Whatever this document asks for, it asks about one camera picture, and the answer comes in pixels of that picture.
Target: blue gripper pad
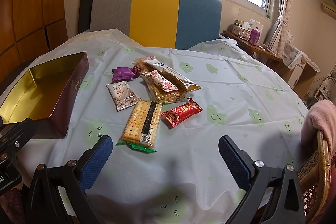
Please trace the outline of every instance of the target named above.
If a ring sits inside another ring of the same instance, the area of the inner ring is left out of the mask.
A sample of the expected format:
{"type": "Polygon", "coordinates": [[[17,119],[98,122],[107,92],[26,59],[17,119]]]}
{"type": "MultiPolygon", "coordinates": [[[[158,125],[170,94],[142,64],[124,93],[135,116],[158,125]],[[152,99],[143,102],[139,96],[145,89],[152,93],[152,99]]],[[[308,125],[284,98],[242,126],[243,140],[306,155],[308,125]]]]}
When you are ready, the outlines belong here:
{"type": "Polygon", "coordinates": [[[87,159],[86,164],[80,171],[79,187],[83,192],[94,185],[98,175],[112,153],[112,148],[113,142],[111,137],[103,135],[92,149],[85,151],[85,153],[89,152],[91,156],[87,159]]]}
{"type": "Polygon", "coordinates": [[[253,165],[250,166],[251,168],[246,166],[241,158],[244,157],[242,151],[236,146],[229,136],[222,136],[219,139],[218,149],[238,187],[248,191],[251,187],[251,168],[253,168],[253,165]]]}

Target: rattan chair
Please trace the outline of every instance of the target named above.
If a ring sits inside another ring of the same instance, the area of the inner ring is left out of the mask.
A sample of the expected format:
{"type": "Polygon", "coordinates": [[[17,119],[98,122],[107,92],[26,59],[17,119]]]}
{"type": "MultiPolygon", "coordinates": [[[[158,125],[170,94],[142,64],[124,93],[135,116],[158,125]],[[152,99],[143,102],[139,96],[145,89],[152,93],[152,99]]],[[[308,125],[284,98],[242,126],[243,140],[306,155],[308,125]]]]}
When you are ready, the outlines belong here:
{"type": "Polygon", "coordinates": [[[306,223],[312,221],[321,211],[330,187],[331,166],[336,157],[330,160],[327,141],[318,130],[317,149],[298,174],[302,190],[306,223]]]}

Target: wooden wardrobe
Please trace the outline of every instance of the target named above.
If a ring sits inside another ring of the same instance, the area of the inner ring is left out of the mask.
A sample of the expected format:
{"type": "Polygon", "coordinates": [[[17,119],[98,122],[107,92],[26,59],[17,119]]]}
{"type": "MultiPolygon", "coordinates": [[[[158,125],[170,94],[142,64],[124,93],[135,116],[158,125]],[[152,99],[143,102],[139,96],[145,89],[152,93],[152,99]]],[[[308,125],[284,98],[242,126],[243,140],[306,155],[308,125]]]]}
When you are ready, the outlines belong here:
{"type": "Polygon", "coordinates": [[[0,0],[0,82],[67,40],[64,0],[0,0]]]}

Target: open box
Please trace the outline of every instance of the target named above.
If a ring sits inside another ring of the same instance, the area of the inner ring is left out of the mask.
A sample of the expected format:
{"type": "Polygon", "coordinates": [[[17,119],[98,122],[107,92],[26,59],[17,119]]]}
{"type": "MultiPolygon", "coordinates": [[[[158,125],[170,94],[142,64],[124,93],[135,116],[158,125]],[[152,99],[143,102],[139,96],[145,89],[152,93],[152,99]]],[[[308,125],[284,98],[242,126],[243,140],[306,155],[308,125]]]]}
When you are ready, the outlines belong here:
{"type": "Polygon", "coordinates": [[[30,68],[0,107],[4,125],[31,118],[42,138],[64,137],[78,89],[89,69],[86,52],[63,56],[30,68]]]}

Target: barcode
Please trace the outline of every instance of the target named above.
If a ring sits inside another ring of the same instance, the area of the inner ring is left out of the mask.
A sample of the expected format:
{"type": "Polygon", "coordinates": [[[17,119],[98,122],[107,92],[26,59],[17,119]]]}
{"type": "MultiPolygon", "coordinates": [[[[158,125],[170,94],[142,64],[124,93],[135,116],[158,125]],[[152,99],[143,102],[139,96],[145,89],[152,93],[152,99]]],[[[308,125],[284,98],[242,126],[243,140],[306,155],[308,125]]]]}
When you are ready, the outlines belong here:
{"type": "Polygon", "coordinates": [[[149,127],[148,129],[148,134],[142,134],[141,139],[140,139],[140,143],[141,144],[148,144],[151,142],[151,138],[152,138],[152,132],[153,132],[153,128],[149,127]]]}

